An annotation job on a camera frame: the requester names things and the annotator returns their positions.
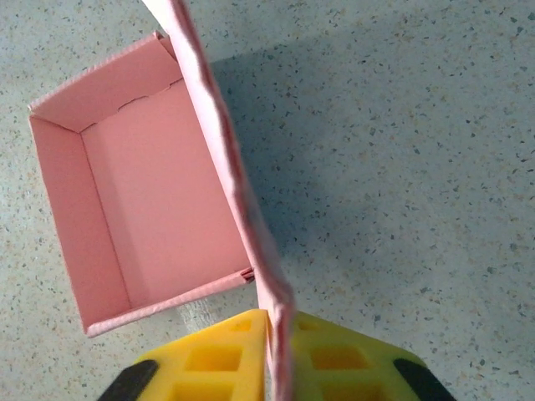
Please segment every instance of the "pink cardboard box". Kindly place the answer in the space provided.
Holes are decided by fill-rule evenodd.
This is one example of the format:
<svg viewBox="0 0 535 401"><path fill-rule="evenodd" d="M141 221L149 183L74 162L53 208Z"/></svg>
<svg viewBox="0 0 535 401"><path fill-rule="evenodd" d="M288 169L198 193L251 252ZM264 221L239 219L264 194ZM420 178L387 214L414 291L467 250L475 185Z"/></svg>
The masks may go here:
<svg viewBox="0 0 535 401"><path fill-rule="evenodd" d="M275 399L289 399L293 293L232 123L179 0L158 33L30 104L30 125L85 332L256 278Z"/></svg>

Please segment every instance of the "floor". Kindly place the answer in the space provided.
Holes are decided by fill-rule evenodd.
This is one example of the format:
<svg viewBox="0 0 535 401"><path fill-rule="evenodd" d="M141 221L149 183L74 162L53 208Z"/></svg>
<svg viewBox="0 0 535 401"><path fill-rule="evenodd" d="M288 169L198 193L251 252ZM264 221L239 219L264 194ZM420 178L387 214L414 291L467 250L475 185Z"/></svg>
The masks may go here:
<svg viewBox="0 0 535 401"><path fill-rule="evenodd" d="M189 3L299 308L414 351L459 399L532 399L533 2ZM1 398L96 398L254 287L83 335L26 104L157 25L32 0L0 27Z"/></svg>

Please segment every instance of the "speckled floor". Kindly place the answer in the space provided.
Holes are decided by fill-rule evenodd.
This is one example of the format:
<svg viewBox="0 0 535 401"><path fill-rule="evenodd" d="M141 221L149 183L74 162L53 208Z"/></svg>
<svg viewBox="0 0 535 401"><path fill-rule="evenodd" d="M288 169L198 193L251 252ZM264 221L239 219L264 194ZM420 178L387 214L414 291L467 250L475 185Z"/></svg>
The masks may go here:
<svg viewBox="0 0 535 401"><path fill-rule="evenodd" d="M532 400L535 3L190 3L300 308L414 351L459 399ZM255 305L249 286L80 328L26 104L155 28L136 2L0 11L2 400L95 398Z"/></svg>

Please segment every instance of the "yellow plastic object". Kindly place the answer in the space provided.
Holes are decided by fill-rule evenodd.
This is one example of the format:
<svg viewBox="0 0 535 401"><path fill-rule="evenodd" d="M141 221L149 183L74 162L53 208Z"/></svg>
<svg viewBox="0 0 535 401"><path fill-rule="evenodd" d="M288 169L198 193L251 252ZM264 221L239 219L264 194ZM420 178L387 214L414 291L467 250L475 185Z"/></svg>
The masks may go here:
<svg viewBox="0 0 535 401"><path fill-rule="evenodd" d="M396 370L414 354L306 313L298 313L292 337L293 401L419 401Z"/></svg>
<svg viewBox="0 0 535 401"><path fill-rule="evenodd" d="M253 309L156 348L139 401L264 400L266 311Z"/></svg>

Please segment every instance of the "black rubber piece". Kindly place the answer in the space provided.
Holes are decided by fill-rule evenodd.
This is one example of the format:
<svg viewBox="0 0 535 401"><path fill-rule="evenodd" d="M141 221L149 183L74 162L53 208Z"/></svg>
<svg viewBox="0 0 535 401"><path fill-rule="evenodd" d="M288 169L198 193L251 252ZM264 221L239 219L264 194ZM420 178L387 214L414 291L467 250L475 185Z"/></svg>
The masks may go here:
<svg viewBox="0 0 535 401"><path fill-rule="evenodd" d="M396 359L394 366L420 401L456 401L428 368L403 358Z"/></svg>
<svg viewBox="0 0 535 401"><path fill-rule="evenodd" d="M136 401L157 370L158 363L150 359L129 366L119 373L99 401Z"/></svg>

